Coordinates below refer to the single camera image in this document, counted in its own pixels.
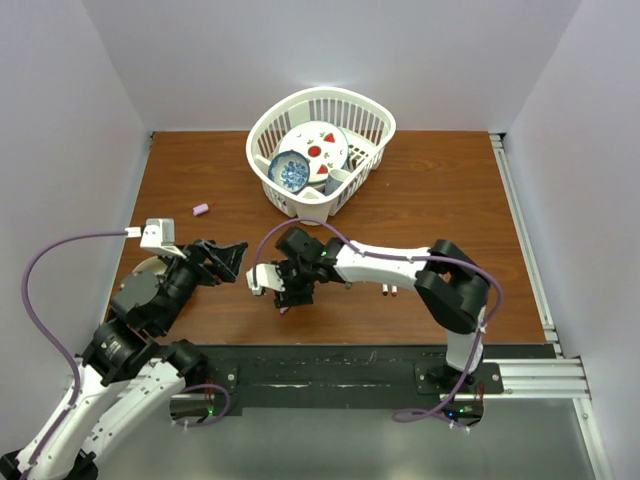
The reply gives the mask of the purple highlighter cap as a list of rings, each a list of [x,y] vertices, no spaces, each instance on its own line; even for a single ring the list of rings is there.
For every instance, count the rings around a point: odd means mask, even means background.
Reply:
[[[207,203],[202,203],[192,208],[192,214],[194,216],[200,216],[209,211],[209,205]]]

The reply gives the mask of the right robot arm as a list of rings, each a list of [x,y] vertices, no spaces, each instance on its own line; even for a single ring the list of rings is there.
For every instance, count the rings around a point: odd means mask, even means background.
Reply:
[[[469,392],[481,380],[481,340],[491,286],[482,271],[454,243],[394,249],[336,235],[323,243],[298,227],[276,242],[280,261],[260,264],[247,277],[258,290],[275,292],[277,307],[313,302],[317,283],[377,283],[416,293],[447,335],[444,367],[448,386]]]

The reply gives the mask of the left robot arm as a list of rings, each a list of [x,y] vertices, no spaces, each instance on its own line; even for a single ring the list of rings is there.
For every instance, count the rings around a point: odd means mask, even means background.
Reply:
[[[224,405],[196,412],[196,426],[220,421],[231,394],[213,381],[207,357],[187,340],[162,348],[199,286],[236,281],[248,245],[212,241],[159,248],[163,273],[135,271],[110,302],[107,321],[70,360],[73,381],[36,437],[1,458],[4,479],[95,479],[115,449],[158,407],[182,392],[201,390]]]

